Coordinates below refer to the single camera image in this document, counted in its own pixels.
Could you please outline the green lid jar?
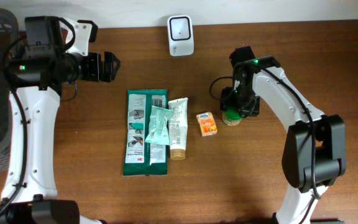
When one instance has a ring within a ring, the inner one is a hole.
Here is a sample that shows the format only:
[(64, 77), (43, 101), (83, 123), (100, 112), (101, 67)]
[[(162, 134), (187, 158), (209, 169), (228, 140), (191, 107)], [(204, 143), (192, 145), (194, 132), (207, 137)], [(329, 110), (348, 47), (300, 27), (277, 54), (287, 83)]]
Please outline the green lid jar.
[(242, 121), (242, 117), (234, 109), (227, 109), (222, 113), (222, 121), (228, 126), (236, 126)]

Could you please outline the orange tissue pack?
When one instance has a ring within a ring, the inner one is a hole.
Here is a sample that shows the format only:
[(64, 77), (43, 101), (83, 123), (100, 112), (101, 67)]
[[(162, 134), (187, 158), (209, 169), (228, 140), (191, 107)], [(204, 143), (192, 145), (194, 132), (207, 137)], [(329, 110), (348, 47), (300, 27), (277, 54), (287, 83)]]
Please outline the orange tissue pack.
[(218, 132), (215, 120), (211, 112), (205, 112), (196, 116), (202, 137), (212, 136)]

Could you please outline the white tube tan cap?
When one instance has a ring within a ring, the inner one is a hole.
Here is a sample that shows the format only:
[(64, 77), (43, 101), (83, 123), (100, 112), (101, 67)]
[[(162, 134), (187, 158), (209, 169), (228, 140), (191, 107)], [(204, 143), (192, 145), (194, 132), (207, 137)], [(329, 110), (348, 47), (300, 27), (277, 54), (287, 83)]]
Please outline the white tube tan cap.
[(173, 116), (168, 122), (170, 158), (172, 160), (184, 160), (186, 157), (188, 133), (187, 105), (188, 98), (180, 98), (168, 102), (168, 108), (173, 110)]

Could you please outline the teal small sachet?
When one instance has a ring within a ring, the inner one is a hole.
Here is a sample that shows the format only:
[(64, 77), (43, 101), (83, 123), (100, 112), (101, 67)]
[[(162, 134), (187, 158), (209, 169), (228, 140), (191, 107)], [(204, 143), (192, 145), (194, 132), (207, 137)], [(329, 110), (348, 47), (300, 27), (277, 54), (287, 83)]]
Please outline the teal small sachet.
[(168, 122), (171, 120), (173, 114), (173, 110), (152, 106), (149, 133), (145, 139), (146, 143), (159, 145), (170, 144)]

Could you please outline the green 3M package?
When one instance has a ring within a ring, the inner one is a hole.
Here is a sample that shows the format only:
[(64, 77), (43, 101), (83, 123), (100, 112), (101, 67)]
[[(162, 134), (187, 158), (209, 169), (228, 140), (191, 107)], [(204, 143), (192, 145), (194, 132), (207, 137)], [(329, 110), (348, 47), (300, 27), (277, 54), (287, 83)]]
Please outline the green 3M package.
[(153, 106), (167, 107), (167, 90), (127, 92), (127, 142), (123, 175), (166, 175), (167, 146), (145, 142)]

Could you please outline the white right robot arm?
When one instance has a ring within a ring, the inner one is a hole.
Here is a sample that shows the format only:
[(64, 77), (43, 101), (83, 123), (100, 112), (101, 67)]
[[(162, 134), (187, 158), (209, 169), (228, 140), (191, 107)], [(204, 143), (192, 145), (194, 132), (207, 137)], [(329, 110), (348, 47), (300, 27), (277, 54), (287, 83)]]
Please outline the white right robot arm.
[(288, 182), (272, 223), (310, 223), (322, 194), (346, 171), (343, 119), (313, 106), (273, 57), (231, 58), (232, 85), (221, 93), (221, 111), (234, 119), (259, 114), (260, 100), (286, 131), (282, 169)]

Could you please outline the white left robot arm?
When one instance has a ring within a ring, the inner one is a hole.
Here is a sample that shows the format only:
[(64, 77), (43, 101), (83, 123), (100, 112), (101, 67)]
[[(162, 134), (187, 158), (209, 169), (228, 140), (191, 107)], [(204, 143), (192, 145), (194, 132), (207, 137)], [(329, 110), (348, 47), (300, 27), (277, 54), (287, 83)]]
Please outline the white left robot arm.
[(0, 223), (97, 223), (73, 200), (59, 200), (53, 172), (53, 138), (62, 84), (111, 82), (121, 65), (111, 52), (12, 60), (4, 74), (12, 88), (9, 173), (1, 193)]

